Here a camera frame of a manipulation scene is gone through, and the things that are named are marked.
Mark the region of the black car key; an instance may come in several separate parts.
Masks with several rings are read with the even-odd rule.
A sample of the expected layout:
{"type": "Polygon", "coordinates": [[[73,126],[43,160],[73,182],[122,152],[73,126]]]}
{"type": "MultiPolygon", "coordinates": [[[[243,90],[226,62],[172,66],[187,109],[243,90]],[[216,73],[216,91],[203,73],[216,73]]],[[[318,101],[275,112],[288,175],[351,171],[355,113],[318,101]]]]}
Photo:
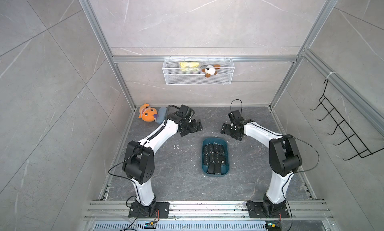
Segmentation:
{"type": "Polygon", "coordinates": [[[220,155],[224,155],[225,154],[225,149],[224,149],[224,147],[222,145],[219,145],[218,149],[219,149],[219,154],[220,155]]]}
{"type": "Polygon", "coordinates": [[[222,166],[219,163],[215,164],[214,174],[219,176],[222,174],[222,166]]]}
{"type": "Polygon", "coordinates": [[[215,153],[210,153],[209,161],[210,161],[210,163],[216,162],[216,154],[215,153]]]}
{"type": "Polygon", "coordinates": [[[226,165],[226,163],[227,163],[226,157],[224,155],[221,155],[220,156],[220,164],[221,165],[226,165]]]}
{"type": "Polygon", "coordinates": [[[209,155],[209,154],[210,154],[207,145],[204,145],[204,146],[203,146],[203,154],[204,154],[204,155],[209,155]]]}
{"type": "Polygon", "coordinates": [[[221,155],[218,153],[215,154],[215,163],[218,163],[218,164],[221,163],[221,155]]]}
{"type": "Polygon", "coordinates": [[[215,163],[210,162],[208,170],[207,170],[208,174],[210,174],[210,175],[215,174],[215,165],[216,165],[215,163]]]}
{"type": "Polygon", "coordinates": [[[208,144],[207,150],[209,153],[214,153],[215,152],[214,145],[212,143],[208,144]]]}
{"type": "Polygon", "coordinates": [[[204,155],[204,166],[208,166],[210,164],[210,156],[209,155],[204,155]]]}
{"type": "Polygon", "coordinates": [[[217,143],[214,144],[214,152],[220,153],[219,145],[217,143]]]}

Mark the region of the teal storage tray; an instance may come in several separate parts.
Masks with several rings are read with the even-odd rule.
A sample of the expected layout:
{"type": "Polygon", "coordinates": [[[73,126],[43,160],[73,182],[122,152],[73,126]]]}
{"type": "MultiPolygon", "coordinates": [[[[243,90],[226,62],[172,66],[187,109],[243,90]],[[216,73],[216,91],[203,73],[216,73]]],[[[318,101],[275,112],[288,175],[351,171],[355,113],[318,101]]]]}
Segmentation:
{"type": "Polygon", "coordinates": [[[209,137],[203,141],[202,171],[209,177],[224,177],[229,173],[229,149],[224,139],[209,137]]]}

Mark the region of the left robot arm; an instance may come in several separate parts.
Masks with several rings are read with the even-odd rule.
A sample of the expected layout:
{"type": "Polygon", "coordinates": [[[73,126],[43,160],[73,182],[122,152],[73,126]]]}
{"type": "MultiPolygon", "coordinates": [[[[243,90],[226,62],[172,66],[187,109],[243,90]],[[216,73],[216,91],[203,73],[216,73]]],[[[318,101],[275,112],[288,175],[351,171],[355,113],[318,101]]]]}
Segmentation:
{"type": "Polygon", "coordinates": [[[151,208],[156,204],[151,183],[156,152],[177,133],[183,137],[203,129],[201,121],[193,119],[194,114],[195,111],[186,105],[169,105],[165,119],[157,129],[142,140],[130,141],[127,144],[122,170],[133,182],[137,195],[136,203],[142,208],[151,208]]]}

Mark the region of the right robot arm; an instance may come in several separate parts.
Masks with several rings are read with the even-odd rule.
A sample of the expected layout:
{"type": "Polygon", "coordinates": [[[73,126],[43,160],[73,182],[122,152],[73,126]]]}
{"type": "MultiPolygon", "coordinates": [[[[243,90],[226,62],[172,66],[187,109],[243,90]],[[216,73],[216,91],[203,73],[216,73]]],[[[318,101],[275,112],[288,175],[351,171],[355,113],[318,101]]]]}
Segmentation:
{"type": "Polygon", "coordinates": [[[270,186],[264,195],[263,212],[270,216],[286,207],[286,192],[302,157],[295,138],[275,133],[252,120],[243,119],[236,110],[228,114],[231,124],[223,124],[221,133],[242,140],[246,135],[269,149],[269,165],[273,171],[270,186]]]}

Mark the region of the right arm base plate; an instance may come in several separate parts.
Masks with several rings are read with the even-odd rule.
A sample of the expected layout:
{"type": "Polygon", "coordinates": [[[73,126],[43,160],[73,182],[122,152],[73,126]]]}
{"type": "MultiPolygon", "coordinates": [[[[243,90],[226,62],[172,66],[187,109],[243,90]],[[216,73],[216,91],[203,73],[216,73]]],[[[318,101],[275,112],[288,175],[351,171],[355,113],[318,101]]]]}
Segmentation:
{"type": "Polygon", "coordinates": [[[247,201],[246,207],[249,217],[252,219],[287,219],[290,218],[286,201],[280,204],[271,204],[268,201],[253,202],[247,201]]]}

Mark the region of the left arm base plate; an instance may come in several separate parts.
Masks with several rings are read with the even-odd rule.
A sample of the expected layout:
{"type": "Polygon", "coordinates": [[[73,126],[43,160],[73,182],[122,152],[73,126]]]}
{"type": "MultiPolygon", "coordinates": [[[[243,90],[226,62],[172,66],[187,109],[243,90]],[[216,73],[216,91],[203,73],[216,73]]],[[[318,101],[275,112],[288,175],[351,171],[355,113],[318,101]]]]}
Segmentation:
{"type": "Polygon", "coordinates": [[[129,218],[157,218],[167,219],[169,217],[170,203],[155,202],[149,206],[143,206],[138,202],[131,204],[129,218]]]}

